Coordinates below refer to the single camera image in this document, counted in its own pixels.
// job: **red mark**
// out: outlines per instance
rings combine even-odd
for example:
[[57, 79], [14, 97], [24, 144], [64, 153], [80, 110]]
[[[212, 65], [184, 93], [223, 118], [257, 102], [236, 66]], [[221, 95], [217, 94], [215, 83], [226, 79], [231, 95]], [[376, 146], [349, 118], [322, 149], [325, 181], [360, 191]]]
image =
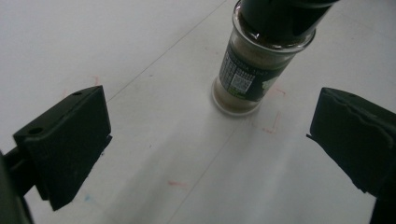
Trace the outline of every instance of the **red mark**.
[[277, 111], [276, 118], [275, 118], [274, 124], [272, 126], [272, 129], [269, 130], [269, 129], [263, 128], [262, 130], [265, 131], [266, 133], [275, 133], [279, 119], [280, 119], [280, 111]]
[[283, 93], [283, 96], [286, 95], [286, 92], [285, 92], [285, 91], [282, 91], [282, 90], [280, 90], [280, 89], [278, 89], [278, 88], [276, 88], [276, 90], [282, 92], [282, 93]]
[[180, 187], [180, 188], [183, 188], [183, 189], [186, 189], [189, 186], [186, 183], [176, 182], [176, 181], [172, 181], [172, 180], [168, 181], [168, 185], [169, 186], [174, 186], [174, 187]]
[[95, 86], [99, 85], [99, 77], [94, 76], [93, 78], [95, 78]]

